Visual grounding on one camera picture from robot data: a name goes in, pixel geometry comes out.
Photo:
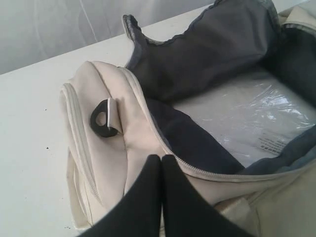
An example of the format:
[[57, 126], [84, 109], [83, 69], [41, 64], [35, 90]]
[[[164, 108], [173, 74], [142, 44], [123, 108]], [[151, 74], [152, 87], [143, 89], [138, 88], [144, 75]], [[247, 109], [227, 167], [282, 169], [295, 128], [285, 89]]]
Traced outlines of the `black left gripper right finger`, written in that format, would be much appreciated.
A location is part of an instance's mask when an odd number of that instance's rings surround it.
[[165, 155], [162, 207], [167, 237], [248, 237], [249, 233], [222, 216], [195, 190], [175, 157]]

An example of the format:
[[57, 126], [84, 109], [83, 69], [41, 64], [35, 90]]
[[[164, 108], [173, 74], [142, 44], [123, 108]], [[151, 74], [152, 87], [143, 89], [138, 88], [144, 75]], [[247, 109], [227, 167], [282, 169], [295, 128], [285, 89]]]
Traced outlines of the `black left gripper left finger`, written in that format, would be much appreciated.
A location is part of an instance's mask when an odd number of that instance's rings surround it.
[[158, 237], [161, 218], [161, 160], [149, 155], [119, 203], [82, 237]]

